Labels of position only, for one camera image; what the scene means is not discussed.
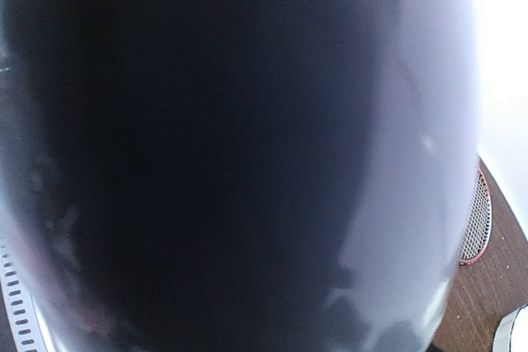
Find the pink badminton racket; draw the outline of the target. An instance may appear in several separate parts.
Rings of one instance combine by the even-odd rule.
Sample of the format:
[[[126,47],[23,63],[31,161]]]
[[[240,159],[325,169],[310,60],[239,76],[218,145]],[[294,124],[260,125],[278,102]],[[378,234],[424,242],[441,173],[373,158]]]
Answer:
[[[493,210],[490,190],[481,167],[477,167],[473,200],[467,227],[461,242],[459,264],[472,265],[486,251],[493,225]]]

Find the white shuttlecock tube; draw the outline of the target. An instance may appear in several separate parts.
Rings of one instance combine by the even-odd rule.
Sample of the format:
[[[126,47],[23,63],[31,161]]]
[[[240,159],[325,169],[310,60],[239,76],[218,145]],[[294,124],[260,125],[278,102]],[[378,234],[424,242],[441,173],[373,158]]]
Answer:
[[[474,0],[1,0],[1,233],[62,351],[425,351]]]

